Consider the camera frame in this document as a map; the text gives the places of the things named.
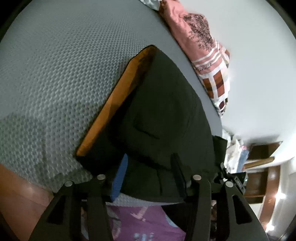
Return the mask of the black pants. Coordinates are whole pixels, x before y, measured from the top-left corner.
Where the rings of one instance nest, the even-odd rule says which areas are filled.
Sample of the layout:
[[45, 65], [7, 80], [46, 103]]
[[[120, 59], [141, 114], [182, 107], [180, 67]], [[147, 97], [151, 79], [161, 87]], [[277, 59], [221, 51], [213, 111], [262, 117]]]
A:
[[175, 63], [156, 46], [128, 62], [76, 151], [92, 174], [114, 179], [123, 158], [121, 192], [168, 203], [186, 240], [210, 233], [211, 182], [225, 141], [213, 136], [202, 103]]

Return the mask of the purple patterned clothing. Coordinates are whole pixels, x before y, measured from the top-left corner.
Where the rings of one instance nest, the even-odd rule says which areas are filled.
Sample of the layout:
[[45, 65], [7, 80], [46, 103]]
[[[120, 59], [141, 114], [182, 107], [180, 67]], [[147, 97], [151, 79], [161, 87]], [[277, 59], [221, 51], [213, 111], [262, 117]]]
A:
[[114, 240], [185, 240], [192, 232], [196, 210], [185, 203], [124, 207], [107, 206]]

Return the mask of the wooden shelf unit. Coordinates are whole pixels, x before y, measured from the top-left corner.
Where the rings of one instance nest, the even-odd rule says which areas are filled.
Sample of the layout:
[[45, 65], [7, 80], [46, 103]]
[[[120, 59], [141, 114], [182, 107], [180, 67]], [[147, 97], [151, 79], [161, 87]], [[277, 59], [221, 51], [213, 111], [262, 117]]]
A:
[[272, 227], [270, 221], [280, 187], [280, 165], [264, 165], [273, 163], [273, 154], [280, 145], [281, 142], [252, 145], [247, 162], [243, 166], [248, 172], [244, 197], [266, 232]]

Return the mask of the white patterned bedsheet pile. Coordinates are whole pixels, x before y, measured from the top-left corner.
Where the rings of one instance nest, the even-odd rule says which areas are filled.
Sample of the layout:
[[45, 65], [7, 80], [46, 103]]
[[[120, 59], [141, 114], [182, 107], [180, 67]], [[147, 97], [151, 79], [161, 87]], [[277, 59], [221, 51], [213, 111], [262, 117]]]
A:
[[249, 148], [243, 140], [236, 135], [231, 135], [226, 130], [222, 130], [222, 138], [227, 141], [227, 148], [224, 166], [228, 173], [240, 173], [249, 156]]

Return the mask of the pink checked pillow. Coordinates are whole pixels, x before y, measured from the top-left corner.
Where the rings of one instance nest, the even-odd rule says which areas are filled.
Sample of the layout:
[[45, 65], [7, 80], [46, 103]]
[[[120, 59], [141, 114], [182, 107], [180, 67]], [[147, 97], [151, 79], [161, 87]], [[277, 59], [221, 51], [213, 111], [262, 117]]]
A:
[[229, 51], [211, 35], [204, 15], [188, 13], [179, 1], [161, 1], [161, 16], [196, 72], [219, 116], [230, 91]]

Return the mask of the grey mesh mattress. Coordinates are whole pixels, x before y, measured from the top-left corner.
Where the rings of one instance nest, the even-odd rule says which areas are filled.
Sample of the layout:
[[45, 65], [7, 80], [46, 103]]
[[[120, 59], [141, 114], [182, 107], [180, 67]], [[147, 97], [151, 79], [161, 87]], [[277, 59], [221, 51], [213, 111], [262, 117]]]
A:
[[189, 58], [154, 10], [140, 1], [32, 1], [1, 40], [1, 164], [52, 192], [89, 181], [74, 152], [128, 61], [148, 45], [177, 65], [220, 136]]

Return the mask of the light blue striped cloth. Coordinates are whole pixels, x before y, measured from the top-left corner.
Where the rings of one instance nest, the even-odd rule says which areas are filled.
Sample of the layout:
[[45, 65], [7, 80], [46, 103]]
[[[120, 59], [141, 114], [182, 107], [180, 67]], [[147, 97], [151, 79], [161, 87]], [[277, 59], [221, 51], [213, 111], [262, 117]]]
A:
[[158, 11], [161, 5], [161, 0], [140, 0], [140, 2], [155, 11]]

